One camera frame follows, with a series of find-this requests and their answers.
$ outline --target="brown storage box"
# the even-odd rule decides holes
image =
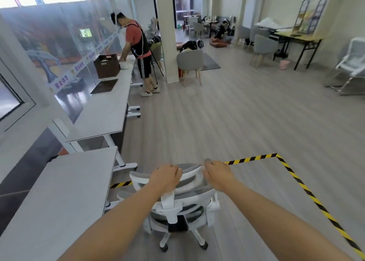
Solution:
[[[100,55],[97,60],[94,61],[94,65],[99,79],[116,77],[121,70],[116,54],[110,54],[107,56]]]

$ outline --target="standing air conditioner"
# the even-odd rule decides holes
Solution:
[[[254,24],[259,22],[262,4],[263,0],[246,0],[243,27],[252,28]]]

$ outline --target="red t-shirt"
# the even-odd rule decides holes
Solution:
[[[141,37],[142,37],[142,33],[141,30],[139,29],[139,27],[137,27],[136,25],[127,25],[127,29],[125,30],[125,40],[129,43],[131,43],[132,46],[134,46],[135,44],[137,44]],[[151,55],[151,51],[148,51],[148,53],[142,55],[142,56],[138,56],[138,59],[141,58],[145,58],[147,56]]]

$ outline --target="pink bucket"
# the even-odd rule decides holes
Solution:
[[[288,66],[288,64],[290,63],[289,60],[281,60],[280,61],[280,69],[281,70],[285,70]]]

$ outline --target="desk caster wheel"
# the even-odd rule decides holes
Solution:
[[[203,250],[207,250],[207,248],[208,248],[208,243],[207,242],[205,242],[205,244],[204,245],[200,245],[199,244],[199,246],[203,249]]]
[[[167,246],[167,244],[165,244],[165,246],[163,248],[160,247],[160,249],[162,252],[166,252],[169,249],[169,247]]]

